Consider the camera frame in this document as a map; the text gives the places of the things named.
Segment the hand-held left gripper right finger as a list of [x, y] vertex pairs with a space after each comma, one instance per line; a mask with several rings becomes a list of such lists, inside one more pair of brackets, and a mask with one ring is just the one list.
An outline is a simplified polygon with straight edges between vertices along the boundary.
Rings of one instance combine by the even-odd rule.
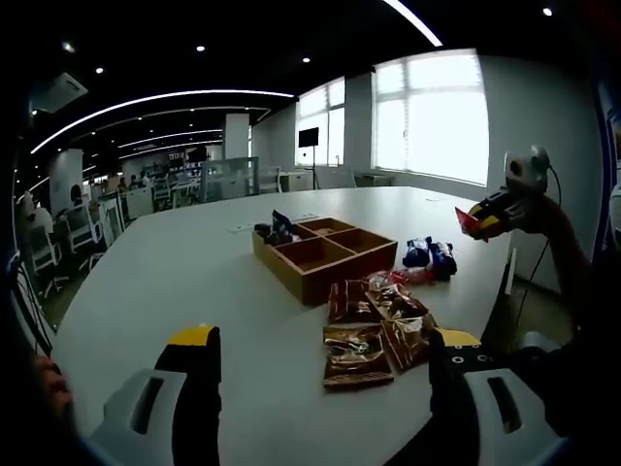
[[569, 440], [554, 431], [543, 401], [508, 368], [491, 368], [478, 346], [429, 340], [430, 410], [440, 452], [456, 465], [556, 465]]

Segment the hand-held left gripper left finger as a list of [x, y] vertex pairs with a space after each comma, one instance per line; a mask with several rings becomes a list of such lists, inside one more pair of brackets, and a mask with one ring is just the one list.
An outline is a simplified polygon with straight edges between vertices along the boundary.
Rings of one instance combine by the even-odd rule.
[[182, 330], [111, 395], [91, 451], [106, 465], [217, 465], [220, 383], [219, 328]]

